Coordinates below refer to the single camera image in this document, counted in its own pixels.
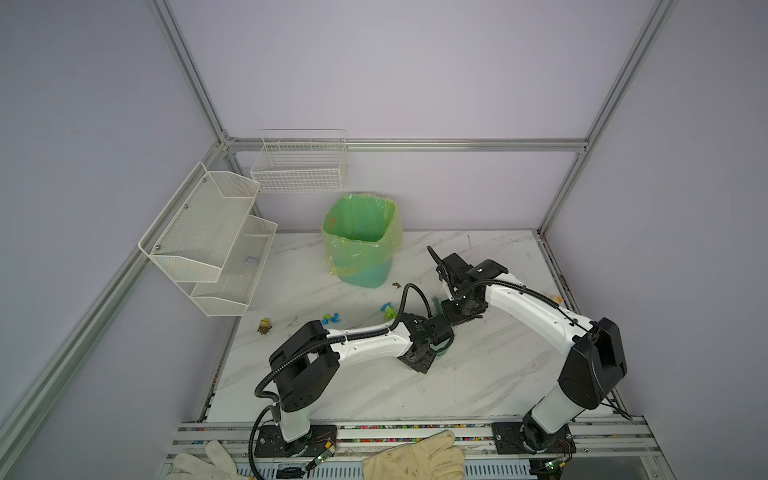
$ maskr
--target green toy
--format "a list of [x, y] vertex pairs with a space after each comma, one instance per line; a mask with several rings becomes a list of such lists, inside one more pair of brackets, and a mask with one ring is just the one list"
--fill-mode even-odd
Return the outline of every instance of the green toy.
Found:
[[397, 316], [397, 312], [391, 306], [387, 305], [384, 309], [384, 320], [391, 320]]

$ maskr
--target black cable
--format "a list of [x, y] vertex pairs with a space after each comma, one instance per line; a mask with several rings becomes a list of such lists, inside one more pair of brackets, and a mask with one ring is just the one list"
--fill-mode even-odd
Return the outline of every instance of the black cable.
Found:
[[272, 409], [272, 406], [270, 405], [265, 407], [264, 410], [261, 411], [259, 416], [256, 418], [255, 423], [253, 424], [253, 428], [250, 430], [250, 435], [248, 436], [248, 463], [250, 464], [250, 471], [256, 480], [264, 480], [264, 477], [261, 476], [258, 470], [256, 470], [256, 463], [253, 460], [253, 440], [256, 437], [256, 430], [259, 429], [259, 423], [261, 422], [261, 419], [263, 419], [266, 413], [269, 412], [271, 409]]
[[424, 306], [427, 309], [427, 318], [432, 317], [432, 309], [429, 308], [429, 302], [427, 301], [427, 297], [424, 295], [424, 292], [420, 288], [418, 288], [413, 283], [406, 283], [406, 285], [402, 288], [402, 296], [400, 297], [400, 308], [397, 309], [397, 316], [395, 317], [395, 321], [392, 322], [392, 325], [389, 326], [389, 331], [395, 329], [395, 327], [398, 326], [400, 323], [400, 317], [402, 316], [403, 311], [406, 309], [406, 300], [408, 299], [408, 290], [413, 288], [416, 290], [416, 292], [419, 294], [419, 296], [424, 301]]
[[361, 332], [361, 333], [351, 333], [349, 335], [340, 335], [340, 336], [331, 336], [326, 339], [317, 340], [315, 342], [309, 343], [307, 346], [299, 350], [298, 352], [294, 353], [288, 360], [285, 362], [279, 364], [278, 366], [274, 367], [271, 372], [269, 372], [262, 380], [259, 382], [259, 385], [256, 386], [256, 388], [253, 391], [253, 394], [257, 397], [264, 397], [268, 396], [268, 398], [272, 398], [271, 396], [276, 396], [272, 392], [264, 392], [264, 387], [266, 385], [273, 381], [275, 377], [277, 377], [283, 370], [285, 370], [288, 366], [298, 362], [300, 359], [304, 358], [309, 353], [315, 353], [318, 349], [332, 345], [334, 343], [341, 343], [341, 342], [347, 342], [350, 340], [361, 340], [361, 339], [369, 339], [374, 336], [380, 336], [380, 335], [386, 335], [389, 333], [389, 328], [384, 327], [382, 329], [378, 330], [371, 330], [369, 332]]
[[448, 291], [451, 293], [451, 299], [454, 300], [456, 297], [454, 296], [454, 293], [453, 293], [453, 287], [451, 284], [451, 275], [448, 272], [448, 266], [445, 265], [445, 262], [442, 261], [442, 259], [438, 256], [438, 254], [435, 253], [435, 251], [429, 245], [427, 245], [427, 251], [429, 252], [429, 255], [432, 256], [432, 259], [435, 261], [435, 263], [437, 263], [437, 267], [440, 270], [439, 274], [445, 281], [445, 284], [448, 285]]
[[537, 300], [541, 300], [542, 302], [546, 303], [547, 305], [551, 306], [554, 309], [558, 309], [558, 310], [560, 309], [560, 303], [555, 302], [553, 299], [549, 298], [548, 296], [542, 293], [537, 292], [536, 290], [531, 290], [526, 286], [518, 285], [517, 283], [508, 282], [506, 280], [497, 280], [495, 278], [489, 278], [486, 280], [477, 280], [475, 282], [472, 282], [469, 285], [467, 285], [461, 292], [459, 292], [458, 296], [465, 296], [467, 293], [471, 292], [474, 288], [478, 286], [483, 286], [483, 285], [505, 286], [507, 288], [517, 290], [518, 292], [526, 293]]
[[617, 412], [619, 412], [619, 415], [624, 417], [625, 420], [629, 420], [630, 422], [634, 421], [634, 419], [632, 418], [633, 415], [630, 415], [629, 413], [627, 413], [627, 411], [625, 411], [623, 409], [620, 409], [617, 405], [615, 405], [613, 400], [608, 398], [608, 394], [605, 392], [605, 390], [603, 390], [603, 386], [600, 385], [600, 381], [598, 380], [598, 374], [594, 371], [594, 357], [592, 356], [592, 349], [594, 348], [594, 342], [595, 342], [596, 339], [595, 339], [595, 337], [594, 337], [594, 335], [592, 333], [590, 333], [589, 335], [590, 335], [590, 339], [589, 339], [589, 367], [592, 370], [592, 376], [594, 378], [595, 383], [598, 384], [598, 388], [600, 389], [600, 394], [602, 394], [603, 398], [606, 399], [608, 401], [608, 403], [610, 403], [610, 405], [608, 405], [606, 403], [602, 403], [601, 402], [601, 405], [609, 406], [612, 409], [616, 410]]
[[609, 401], [609, 403], [602, 403], [601, 402], [600, 405], [611, 407], [612, 409], [614, 409], [617, 412], [619, 412], [619, 415], [623, 416], [625, 420], [629, 420], [630, 422], [634, 421], [634, 419], [632, 417], [636, 416], [636, 415], [631, 415], [630, 413], [627, 413], [627, 410], [620, 409], [619, 406], [616, 405], [615, 403], [613, 403], [613, 401], [611, 399], [609, 399], [607, 396], [605, 396], [605, 399], [607, 401]]

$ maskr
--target white cotton glove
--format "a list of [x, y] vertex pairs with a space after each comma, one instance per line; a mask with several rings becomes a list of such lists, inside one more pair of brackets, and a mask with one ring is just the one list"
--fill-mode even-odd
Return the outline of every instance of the white cotton glove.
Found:
[[419, 443], [406, 443], [362, 461], [365, 480], [462, 480], [464, 452], [445, 430]]
[[213, 465], [188, 453], [176, 455], [174, 467], [189, 473], [169, 473], [163, 480], [248, 480], [248, 477], [237, 474], [235, 461], [217, 440], [205, 445], [205, 454]]

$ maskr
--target white mesh shelf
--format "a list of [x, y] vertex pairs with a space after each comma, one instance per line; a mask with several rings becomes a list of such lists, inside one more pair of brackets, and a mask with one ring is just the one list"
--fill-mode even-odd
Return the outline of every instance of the white mesh shelf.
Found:
[[184, 205], [144, 251], [174, 282], [219, 280], [259, 190], [259, 183], [250, 178], [202, 168], [203, 176]]
[[242, 316], [256, 292], [277, 224], [249, 215], [216, 283], [198, 283], [190, 298], [208, 316]]
[[139, 241], [207, 316], [241, 316], [256, 292], [277, 230], [251, 214], [258, 190], [250, 178], [198, 164]]
[[346, 132], [264, 130], [251, 177], [268, 194], [337, 192], [346, 179]]

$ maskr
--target small toy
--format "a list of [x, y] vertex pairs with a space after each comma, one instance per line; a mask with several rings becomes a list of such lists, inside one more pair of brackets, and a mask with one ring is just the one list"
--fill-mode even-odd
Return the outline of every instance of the small toy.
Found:
[[271, 328], [272, 326], [270, 325], [270, 319], [261, 319], [261, 322], [259, 322], [259, 333], [266, 335], [266, 333], [269, 332]]
[[391, 320], [397, 316], [397, 312], [392, 308], [392, 302], [382, 305], [381, 310], [384, 312], [384, 320]]

